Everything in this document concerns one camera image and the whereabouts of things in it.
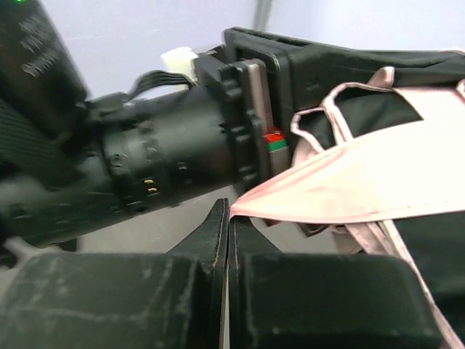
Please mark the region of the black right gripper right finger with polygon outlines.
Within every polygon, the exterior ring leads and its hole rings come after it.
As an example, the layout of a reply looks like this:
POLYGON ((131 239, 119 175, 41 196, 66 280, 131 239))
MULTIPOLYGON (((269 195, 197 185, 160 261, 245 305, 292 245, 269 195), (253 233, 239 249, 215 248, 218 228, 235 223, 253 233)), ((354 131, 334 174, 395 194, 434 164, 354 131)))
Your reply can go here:
POLYGON ((401 259, 284 253, 247 218, 229 226, 232 348, 438 348, 442 335, 401 259))

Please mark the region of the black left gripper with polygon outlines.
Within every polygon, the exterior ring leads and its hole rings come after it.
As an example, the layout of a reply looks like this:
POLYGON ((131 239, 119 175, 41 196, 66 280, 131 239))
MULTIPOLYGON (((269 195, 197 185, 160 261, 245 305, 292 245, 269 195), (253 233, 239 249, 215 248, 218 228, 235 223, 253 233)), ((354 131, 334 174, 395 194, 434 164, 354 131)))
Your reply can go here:
POLYGON ((291 139, 289 123, 303 96, 304 72, 323 51, 319 43, 245 28, 228 28, 217 52, 194 61, 200 85, 220 101, 235 162, 238 194, 272 175, 265 135, 275 128, 291 139))

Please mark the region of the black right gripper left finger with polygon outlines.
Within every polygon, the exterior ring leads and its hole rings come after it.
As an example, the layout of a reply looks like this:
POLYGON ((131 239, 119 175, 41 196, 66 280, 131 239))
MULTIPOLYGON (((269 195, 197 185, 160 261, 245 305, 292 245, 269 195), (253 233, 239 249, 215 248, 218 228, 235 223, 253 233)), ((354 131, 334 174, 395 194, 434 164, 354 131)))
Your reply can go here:
POLYGON ((229 201, 165 253, 32 257, 1 301, 3 348, 221 348, 229 201))

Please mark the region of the pink and black umbrella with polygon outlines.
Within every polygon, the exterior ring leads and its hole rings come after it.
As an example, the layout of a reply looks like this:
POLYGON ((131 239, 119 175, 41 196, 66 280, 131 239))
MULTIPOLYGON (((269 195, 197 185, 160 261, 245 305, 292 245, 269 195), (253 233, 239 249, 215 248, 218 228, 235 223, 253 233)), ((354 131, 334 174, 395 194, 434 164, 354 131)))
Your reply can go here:
POLYGON ((247 218, 295 254, 396 257, 442 335, 464 346, 464 52, 328 52, 317 105, 295 113, 289 169, 243 194, 247 218))

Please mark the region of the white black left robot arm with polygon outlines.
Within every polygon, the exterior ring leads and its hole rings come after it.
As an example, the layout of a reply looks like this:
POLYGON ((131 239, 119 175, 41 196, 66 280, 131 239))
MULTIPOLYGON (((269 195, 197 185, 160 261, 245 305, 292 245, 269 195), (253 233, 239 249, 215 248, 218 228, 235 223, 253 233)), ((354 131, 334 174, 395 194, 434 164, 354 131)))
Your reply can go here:
POLYGON ((322 94, 323 44, 230 28, 185 73, 90 100, 39 1, 1 3, 1 238, 60 244, 273 175, 266 136, 322 94))

